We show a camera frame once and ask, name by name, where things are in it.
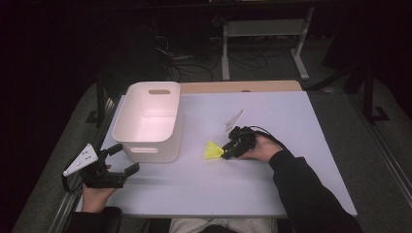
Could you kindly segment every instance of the white table surface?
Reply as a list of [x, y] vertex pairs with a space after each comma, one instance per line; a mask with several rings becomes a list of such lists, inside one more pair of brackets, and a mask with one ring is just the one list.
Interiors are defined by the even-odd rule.
[[[119, 109], [102, 149], [117, 143], [112, 131]], [[204, 159], [208, 141], [220, 146], [228, 142], [224, 123], [241, 110], [245, 114], [239, 126], [262, 127], [295, 156], [305, 157], [343, 208], [357, 214], [304, 91], [182, 94], [179, 111], [185, 119], [178, 159], [168, 164], [140, 163], [140, 171], [115, 192], [108, 206], [141, 217], [286, 216], [268, 164]], [[113, 172], [132, 164], [123, 151], [106, 161]]]

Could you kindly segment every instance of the dark background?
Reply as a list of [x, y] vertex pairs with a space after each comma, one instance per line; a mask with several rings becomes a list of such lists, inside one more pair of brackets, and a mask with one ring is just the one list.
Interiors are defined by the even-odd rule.
[[[176, 30], [164, 33], [173, 37], [182, 35], [179, 28], [211, 24], [210, 14], [199, 16], [194, 23], [191, 16], [163, 15], [159, 27], [169, 22]], [[330, 37], [337, 29], [325, 65], [343, 69], [367, 57], [374, 76], [412, 117], [411, 16], [403, 1], [324, 7], [317, 9], [310, 34]], [[166, 77], [151, 24], [145, 14], [79, 11], [75, 1], [1, 2], [2, 232], [13, 229], [74, 108], [97, 77], [112, 96], [131, 83]], [[213, 32], [209, 27], [174, 43], [202, 43]]]

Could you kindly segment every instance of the floor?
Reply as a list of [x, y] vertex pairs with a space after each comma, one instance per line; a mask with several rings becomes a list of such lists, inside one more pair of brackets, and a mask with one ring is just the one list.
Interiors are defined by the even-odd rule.
[[[289, 48], [295, 38], [248, 38], [229, 41], [230, 77], [232, 81], [297, 80], [303, 88], [318, 83], [335, 70], [323, 67], [322, 61], [330, 39], [309, 38], [301, 57], [310, 80], [302, 82], [294, 67]], [[219, 40], [211, 42], [211, 56], [197, 55], [175, 57], [167, 63], [169, 80], [176, 82], [219, 82], [222, 80]], [[372, 135], [377, 130], [384, 143], [403, 168], [406, 177], [412, 178], [412, 161], [409, 154], [412, 145], [412, 124], [396, 104], [391, 92], [378, 81], [375, 82], [374, 104], [381, 106], [390, 121], [377, 122], [371, 130], [360, 107], [362, 92], [348, 95], [343, 92], [346, 77], [323, 88], [308, 92], [327, 143], [351, 194], [359, 215], [357, 219], [365, 233], [410, 232], [412, 211], [394, 174], [388, 168], [381, 146]], [[93, 138], [95, 125], [85, 123], [88, 113], [95, 110], [95, 88], [91, 86], [72, 115], [65, 132], [56, 145], [51, 161], [33, 191], [14, 232], [47, 232], [58, 212], [64, 191], [59, 187], [59, 174], [65, 161], [75, 155], [74, 151]], [[53, 193], [43, 205], [45, 195]], [[125, 216], [121, 233], [143, 232], [145, 220]]]

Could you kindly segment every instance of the yellow sponge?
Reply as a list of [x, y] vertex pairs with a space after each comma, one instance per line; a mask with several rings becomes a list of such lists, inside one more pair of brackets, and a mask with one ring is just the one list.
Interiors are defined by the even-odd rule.
[[205, 159], [221, 157], [224, 150], [212, 141], [209, 141], [205, 150]]

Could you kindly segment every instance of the hand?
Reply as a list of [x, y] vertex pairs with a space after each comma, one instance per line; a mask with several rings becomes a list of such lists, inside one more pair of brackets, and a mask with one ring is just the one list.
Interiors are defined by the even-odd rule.
[[83, 184], [82, 212], [101, 213], [117, 188], [90, 188]]
[[240, 158], [255, 158], [263, 162], [269, 162], [270, 158], [275, 153], [282, 150], [279, 145], [264, 136], [256, 135], [256, 138], [257, 143], [255, 145], [255, 148], [245, 152], [244, 154], [239, 156]]

